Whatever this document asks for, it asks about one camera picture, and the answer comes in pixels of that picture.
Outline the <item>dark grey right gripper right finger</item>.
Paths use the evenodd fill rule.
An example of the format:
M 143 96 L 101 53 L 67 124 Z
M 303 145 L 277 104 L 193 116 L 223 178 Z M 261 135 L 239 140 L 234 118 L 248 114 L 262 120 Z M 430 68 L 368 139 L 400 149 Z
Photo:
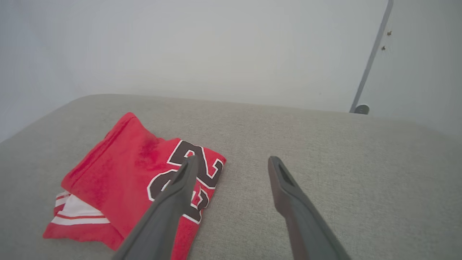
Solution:
M 274 205 L 287 225 L 294 260 L 349 260 L 340 241 L 277 156 L 268 159 Z

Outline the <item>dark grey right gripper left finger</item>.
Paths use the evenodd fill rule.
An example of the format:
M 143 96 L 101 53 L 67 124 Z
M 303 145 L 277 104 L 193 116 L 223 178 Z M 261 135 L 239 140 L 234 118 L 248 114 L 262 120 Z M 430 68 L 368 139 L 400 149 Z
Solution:
M 198 172 L 197 157 L 186 158 L 124 240 L 113 260 L 170 260 L 179 220 L 190 207 Z

